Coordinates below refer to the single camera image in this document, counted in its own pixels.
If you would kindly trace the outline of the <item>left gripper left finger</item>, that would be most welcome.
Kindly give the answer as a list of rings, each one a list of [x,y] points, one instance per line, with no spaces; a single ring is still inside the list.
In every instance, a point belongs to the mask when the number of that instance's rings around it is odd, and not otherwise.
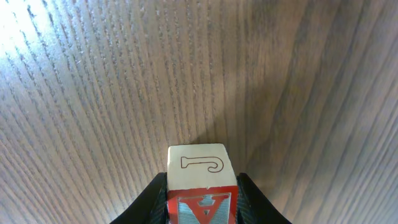
[[[167,224],[167,173],[158,173],[111,224]]]

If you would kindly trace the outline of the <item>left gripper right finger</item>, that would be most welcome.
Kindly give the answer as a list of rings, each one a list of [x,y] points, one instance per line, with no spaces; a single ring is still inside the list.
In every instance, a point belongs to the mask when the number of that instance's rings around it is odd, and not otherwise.
[[[240,173],[237,182],[237,224],[291,224],[246,173]]]

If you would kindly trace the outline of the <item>red letter A block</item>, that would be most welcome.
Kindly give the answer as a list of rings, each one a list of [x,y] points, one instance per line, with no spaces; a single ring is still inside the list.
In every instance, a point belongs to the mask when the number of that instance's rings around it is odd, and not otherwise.
[[[168,148],[167,208],[171,224],[234,224],[237,199],[237,179],[223,144]]]

